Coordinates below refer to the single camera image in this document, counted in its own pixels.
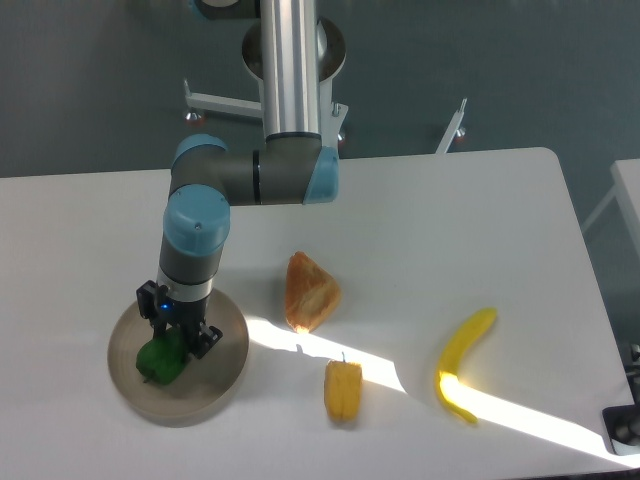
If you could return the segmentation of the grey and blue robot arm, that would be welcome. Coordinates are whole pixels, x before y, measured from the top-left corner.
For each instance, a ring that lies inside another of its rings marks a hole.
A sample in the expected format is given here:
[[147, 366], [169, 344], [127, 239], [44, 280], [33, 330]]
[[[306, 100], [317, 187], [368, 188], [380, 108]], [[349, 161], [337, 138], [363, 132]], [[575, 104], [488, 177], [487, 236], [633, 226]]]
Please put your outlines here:
[[322, 29], [313, 1], [262, 1], [261, 114], [265, 143], [233, 155], [210, 135], [182, 141], [171, 167], [157, 278], [136, 292], [156, 338], [181, 334], [204, 357], [221, 339], [206, 306], [230, 232], [231, 207], [312, 204], [338, 192], [337, 138], [322, 124]]

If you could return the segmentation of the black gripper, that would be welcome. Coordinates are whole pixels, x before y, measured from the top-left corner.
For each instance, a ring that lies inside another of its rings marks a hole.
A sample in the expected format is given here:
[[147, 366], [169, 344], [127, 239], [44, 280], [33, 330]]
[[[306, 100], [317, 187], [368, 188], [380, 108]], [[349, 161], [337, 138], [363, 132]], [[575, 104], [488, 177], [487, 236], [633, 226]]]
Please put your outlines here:
[[222, 338], [222, 331], [205, 324], [207, 300], [178, 302], [168, 300], [168, 288], [147, 281], [136, 290], [139, 314], [149, 322], [153, 338], [162, 337], [167, 326], [178, 328], [183, 334], [189, 353], [202, 359]]

